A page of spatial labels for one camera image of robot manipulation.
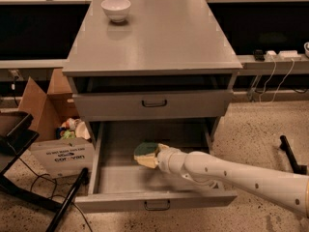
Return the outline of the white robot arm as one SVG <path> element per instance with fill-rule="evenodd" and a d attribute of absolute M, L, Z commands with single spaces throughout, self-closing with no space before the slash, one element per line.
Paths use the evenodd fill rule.
<path fill-rule="evenodd" d="M 201 186 L 223 181 L 309 217 L 309 177 L 305 175 L 226 161 L 200 151 L 185 153 L 153 142 L 141 143 L 134 150 L 134 159 L 140 165 L 158 167 Z"/>

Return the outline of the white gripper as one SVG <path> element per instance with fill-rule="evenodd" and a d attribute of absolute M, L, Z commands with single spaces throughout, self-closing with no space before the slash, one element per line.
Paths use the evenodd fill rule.
<path fill-rule="evenodd" d="M 184 162 L 187 153 L 176 148 L 170 148 L 165 144 L 158 143 L 158 155 L 154 156 L 135 156 L 138 164 L 155 169 L 157 166 L 162 172 L 184 176 L 187 173 Z"/>

